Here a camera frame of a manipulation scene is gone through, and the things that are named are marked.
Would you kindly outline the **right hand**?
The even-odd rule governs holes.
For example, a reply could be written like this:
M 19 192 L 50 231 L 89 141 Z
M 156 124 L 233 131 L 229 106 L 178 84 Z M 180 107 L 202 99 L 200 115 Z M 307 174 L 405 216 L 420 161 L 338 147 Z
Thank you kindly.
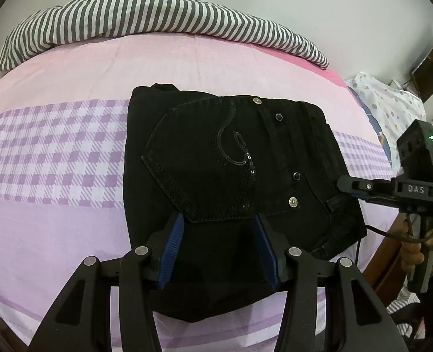
M 425 262 L 425 254 L 423 252 L 425 248 L 433 250 L 433 237 L 424 244 L 409 242 L 403 242 L 401 244 L 399 255 L 402 259 L 402 270 L 405 273 L 413 273 L 417 266 Z

